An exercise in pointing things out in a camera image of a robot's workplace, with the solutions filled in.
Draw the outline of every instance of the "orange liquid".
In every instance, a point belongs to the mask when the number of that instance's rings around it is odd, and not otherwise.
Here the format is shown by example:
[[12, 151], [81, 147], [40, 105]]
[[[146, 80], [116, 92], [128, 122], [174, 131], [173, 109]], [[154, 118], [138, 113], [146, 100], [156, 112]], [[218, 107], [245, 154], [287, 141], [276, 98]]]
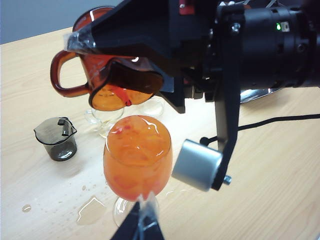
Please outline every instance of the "orange liquid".
[[146, 199], [167, 184], [172, 169], [171, 138], [150, 116], [128, 116], [110, 130], [103, 153], [104, 176], [121, 198]]

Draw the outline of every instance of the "red component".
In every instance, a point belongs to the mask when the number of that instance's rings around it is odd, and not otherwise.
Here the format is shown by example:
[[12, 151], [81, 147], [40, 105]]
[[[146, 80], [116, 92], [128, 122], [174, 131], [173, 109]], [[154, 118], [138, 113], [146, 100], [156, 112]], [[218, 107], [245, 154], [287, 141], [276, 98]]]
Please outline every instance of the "red component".
[[195, 14], [195, 0], [179, 0], [179, 14], [180, 15], [194, 15]]

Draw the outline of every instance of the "water droplet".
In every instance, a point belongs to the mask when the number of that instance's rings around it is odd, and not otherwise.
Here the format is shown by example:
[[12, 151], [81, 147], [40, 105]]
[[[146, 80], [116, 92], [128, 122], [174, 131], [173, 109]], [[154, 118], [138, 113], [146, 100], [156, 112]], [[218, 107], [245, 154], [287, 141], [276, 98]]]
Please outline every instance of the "water droplet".
[[22, 212], [24, 212], [24, 213], [30, 212], [30, 210], [31, 210], [30, 204], [26, 204], [22, 207]]
[[76, 223], [78, 225], [94, 224], [104, 215], [105, 211], [105, 205], [96, 196], [92, 196], [80, 207]]

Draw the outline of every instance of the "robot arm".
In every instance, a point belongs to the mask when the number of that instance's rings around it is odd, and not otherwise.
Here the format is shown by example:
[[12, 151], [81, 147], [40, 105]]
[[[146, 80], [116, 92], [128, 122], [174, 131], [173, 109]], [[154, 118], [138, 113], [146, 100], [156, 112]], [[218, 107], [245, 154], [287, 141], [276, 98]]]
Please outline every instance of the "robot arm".
[[173, 176], [219, 190], [237, 141], [240, 91], [320, 86], [317, 11], [317, 0], [257, 9], [218, 7], [216, 0], [124, 0], [74, 32], [67, 50], [148, 58], [174, 79], [174, 92], [160, 94], [179, 113], [185, 98], [214, 101], [218, 150], [185, 142]]

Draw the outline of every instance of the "small measuring cup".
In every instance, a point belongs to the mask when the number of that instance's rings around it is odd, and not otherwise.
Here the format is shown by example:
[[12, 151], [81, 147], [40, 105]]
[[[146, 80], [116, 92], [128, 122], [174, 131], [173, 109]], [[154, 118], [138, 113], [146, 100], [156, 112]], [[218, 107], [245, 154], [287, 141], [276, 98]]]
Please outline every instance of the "small measuring cup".
[[43, 144], [50, 158], [62, 162], [77, 151], [74, 134], [77, 129], [67, 117], [53, 117], [34, 129], [35, 138]]

